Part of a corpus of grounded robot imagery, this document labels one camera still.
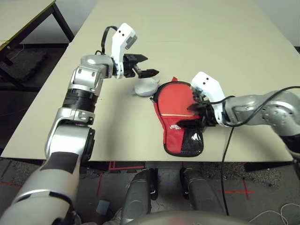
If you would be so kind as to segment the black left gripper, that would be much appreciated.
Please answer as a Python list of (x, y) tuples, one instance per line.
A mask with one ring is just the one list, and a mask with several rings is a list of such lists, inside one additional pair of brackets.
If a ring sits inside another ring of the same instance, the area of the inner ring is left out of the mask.
[(156, 76), (159, 71), (155, 69), (141, 70), (136, 64), (146, 61), (148, 58), (142, 54), (124, 54), (123, 56), (123, 68), (124, 76), (126, 78), (135, 77), (135, 73), (139, 79), (151, 78)]

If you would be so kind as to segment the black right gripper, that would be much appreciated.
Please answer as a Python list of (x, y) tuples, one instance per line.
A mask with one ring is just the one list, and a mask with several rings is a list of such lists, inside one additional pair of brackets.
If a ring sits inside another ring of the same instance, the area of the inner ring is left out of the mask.
[(201, 129), (203, 132), (207, 127), (216, 126), (216, 118), (211, 105), (192, 104), (187, 108), (189, 111), (201, 112), (201, 120), (180, 120), (177, 126), (183, 129)]

